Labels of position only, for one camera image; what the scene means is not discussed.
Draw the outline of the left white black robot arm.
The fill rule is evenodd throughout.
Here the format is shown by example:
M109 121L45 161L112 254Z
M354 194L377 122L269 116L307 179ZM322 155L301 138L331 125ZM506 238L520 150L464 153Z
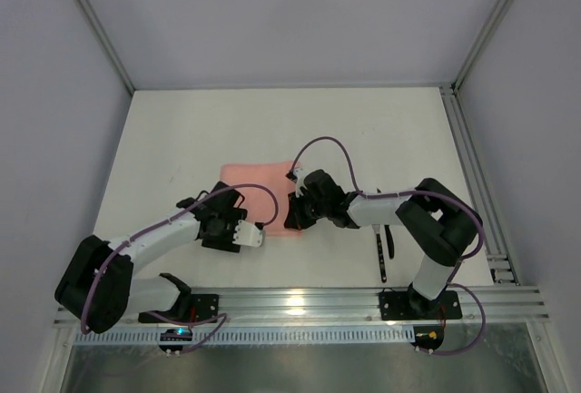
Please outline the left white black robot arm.
M177 202L168 217L132 236L83 239L54 293L55 300L81 322L81 331L99 334L128 315L141 322L185 325L201 320L196 297L169 272L150 279L138 273L171 250L199 241L219 251L237 252L261 245L261 225L247 220L238 206L243 195L223 182L211 192Z

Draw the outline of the pink cloth napkin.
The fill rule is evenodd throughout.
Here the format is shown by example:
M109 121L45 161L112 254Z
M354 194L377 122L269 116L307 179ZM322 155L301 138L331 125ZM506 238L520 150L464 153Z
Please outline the pink cloth napkin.
M220 180L228 185L258 184L268 188L279 204L276 220L265 227L269 237L299 237L296 230L284 227L289 211L288 194L294 192L295 185L286 178L292 161L261 164L225 164L221 167ZM274 213L271 196L261 189L242 188L240 193L244 197L241 207L248 212L247 221L266 223Z

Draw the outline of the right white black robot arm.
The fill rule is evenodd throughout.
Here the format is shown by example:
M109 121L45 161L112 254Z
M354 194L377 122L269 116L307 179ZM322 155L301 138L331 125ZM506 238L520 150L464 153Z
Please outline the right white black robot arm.
M291 170L295 184L288 195L284 227L304 231L327 219L342 229L373 226L404 227L423 252L414 280L405 293L406 311L415 319L434 316L439 301L466 249L484 242L478 214L435 179L423 180L416 189L400 193L345 192L323 170Z

